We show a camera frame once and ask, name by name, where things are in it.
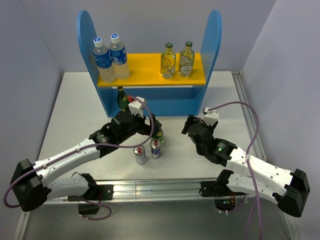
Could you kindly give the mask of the green perrier bottle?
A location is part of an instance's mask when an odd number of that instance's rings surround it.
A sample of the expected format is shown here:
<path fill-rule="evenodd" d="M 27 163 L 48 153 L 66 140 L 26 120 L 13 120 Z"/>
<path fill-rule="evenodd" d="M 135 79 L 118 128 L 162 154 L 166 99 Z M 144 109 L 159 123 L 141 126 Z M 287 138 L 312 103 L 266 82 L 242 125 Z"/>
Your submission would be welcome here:
<path fill-rule="evenodd" d="M 153 140 L 158 140 L 160 141 L 161 143 L 164 142 L 164 132 L 163 132 L 163 129 L 161 127 L 157 128 L 152 137 L 150 138 L 151 141 Z"/>
<path fill-rule="evenodd" d="M 122 86 L 117 87 L 117 105 L 122 111 L 129 110 L 129 99 Z"/>

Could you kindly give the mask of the blue Red Bull can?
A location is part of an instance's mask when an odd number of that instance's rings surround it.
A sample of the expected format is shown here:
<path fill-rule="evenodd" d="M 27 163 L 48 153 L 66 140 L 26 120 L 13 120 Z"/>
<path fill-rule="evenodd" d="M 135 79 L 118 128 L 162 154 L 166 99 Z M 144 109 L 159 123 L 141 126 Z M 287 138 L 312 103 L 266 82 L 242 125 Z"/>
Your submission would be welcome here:
<path fill-rule="evenodd" d="M 161 156 L 162 142 L 158 139 L 154 139 L 150 142 L 151 157 L 158 159 Z"/>

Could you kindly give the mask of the silver Red Bull can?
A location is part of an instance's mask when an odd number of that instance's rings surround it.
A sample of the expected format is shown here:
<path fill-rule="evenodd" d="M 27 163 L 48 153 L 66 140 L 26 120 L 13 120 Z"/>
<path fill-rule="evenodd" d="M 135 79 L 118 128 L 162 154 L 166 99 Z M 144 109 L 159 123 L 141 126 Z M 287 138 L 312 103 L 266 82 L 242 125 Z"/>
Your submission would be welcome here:
<path fill-rule="evenodd" d="M 143 165 L 147 161 L 146 150 L 143 145 L 136 146 L 133 149 L 133 153 L 135 156 L 136 163 L 138 165 Z"/>

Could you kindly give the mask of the green Perrier bottle front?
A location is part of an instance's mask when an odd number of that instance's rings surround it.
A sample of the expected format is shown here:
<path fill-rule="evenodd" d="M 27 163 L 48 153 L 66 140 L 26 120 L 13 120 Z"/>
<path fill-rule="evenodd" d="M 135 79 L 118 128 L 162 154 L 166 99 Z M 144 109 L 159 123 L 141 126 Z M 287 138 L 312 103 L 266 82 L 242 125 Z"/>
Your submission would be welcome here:
<path fill-rule="evenodd" d="M 117 105 L 122 111 L 129 110 L 129 99 L 122 86 L 117 87 Z"/>

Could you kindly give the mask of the clear Chang soda bottle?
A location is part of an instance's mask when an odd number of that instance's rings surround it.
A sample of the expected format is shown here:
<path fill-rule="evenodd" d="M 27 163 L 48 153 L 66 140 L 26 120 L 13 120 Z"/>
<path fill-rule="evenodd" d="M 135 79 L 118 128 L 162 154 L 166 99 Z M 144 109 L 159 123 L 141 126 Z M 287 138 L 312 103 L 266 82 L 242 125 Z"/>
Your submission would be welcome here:
<path fill-rule="evenodd" d="M 192 47 L 193 43 L 187 41 L 179 54 L 178 73 L 181 77 L 189 77 L 192 73 L 195 62 L 195 52 Z"/>
<path fill-rule="evenodd" d="M 176 69 L 176 53 L 173 51 L 173 44 L 167 42 L 165 50 L 160 57 L 160 73 L 164 79 L 171 79 Z"/>

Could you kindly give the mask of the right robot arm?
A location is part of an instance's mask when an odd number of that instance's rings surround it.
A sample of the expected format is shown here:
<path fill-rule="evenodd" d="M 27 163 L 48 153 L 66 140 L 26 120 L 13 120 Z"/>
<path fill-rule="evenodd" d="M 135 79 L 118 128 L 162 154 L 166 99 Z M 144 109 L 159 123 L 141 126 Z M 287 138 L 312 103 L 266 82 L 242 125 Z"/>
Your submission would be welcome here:
<path fill-rule="evenodd" d="M 300 218 L 306 205 L 310 185 L 307 174 L 274 166 L 247 154 L 236 144 L 213 136 L 217 123 L 207 124 L 190 114 L 182 134 L 195 144 L 196 152 L 224 170 L 216 180 L 216 189 L 222 195 L 230 192 L 258 195 L 285 212 Z"/>

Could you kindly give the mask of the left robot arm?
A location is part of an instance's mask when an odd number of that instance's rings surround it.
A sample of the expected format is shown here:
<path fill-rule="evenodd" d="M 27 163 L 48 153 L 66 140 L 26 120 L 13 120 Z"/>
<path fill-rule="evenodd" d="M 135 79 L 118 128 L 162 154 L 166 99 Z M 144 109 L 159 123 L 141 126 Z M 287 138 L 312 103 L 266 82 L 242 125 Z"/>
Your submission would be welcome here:
<path fill-rule="evenodd" d="M 10 181 L 18 206 L 30 212 L 47 200 L 65 196 L 77 201 L 97 200 L 99 187 L 90 174 L 82 173 L 75 178 L 61 176 L 114 152 L 136 133 L 154 137 L 161 123 L 155 116 L 151 117 L 150 124 L 145 120 L 129 111 L 120 111 L 109 123 L 71 149 L 33 163 L 28 159 L 20 161 Z"/>

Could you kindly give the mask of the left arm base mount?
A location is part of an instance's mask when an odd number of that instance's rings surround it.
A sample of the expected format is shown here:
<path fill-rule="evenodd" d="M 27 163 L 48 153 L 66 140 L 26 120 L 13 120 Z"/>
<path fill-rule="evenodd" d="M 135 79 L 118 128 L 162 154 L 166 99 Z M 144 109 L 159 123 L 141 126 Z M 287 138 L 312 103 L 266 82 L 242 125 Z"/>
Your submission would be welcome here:
<path fill-rule="evenodd" d="M 102 204 L 103 201 L 110 201 L 113 198 L 114 186 L 112 184 L 99 184 L 96 185 L 93 190 L 89 189 L 88 193 L 83 196 L 71 195 L 67 197 L 68 202 L 81 202 L 83 199 L 89 202 L 97 202 Z M 100 210 L 100 205 L 95 205 L 92 203 L 79 203 L 78 213 L 80 215 L 96 215 Z"/>

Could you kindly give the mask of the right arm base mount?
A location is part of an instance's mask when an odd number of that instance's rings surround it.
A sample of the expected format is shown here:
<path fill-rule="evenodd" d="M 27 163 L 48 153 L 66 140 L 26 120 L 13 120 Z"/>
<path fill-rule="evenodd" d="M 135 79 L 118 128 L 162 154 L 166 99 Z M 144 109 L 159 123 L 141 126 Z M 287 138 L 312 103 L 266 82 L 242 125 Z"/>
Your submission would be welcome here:
<path fill-rule="evenodd" d="M 203 198 L 213 198 L 214 210 L 225 215 L 237 211 L 247 201 L 245 193 L 233 192 L 216 180 L 201 181 L 199 194 Z"/>

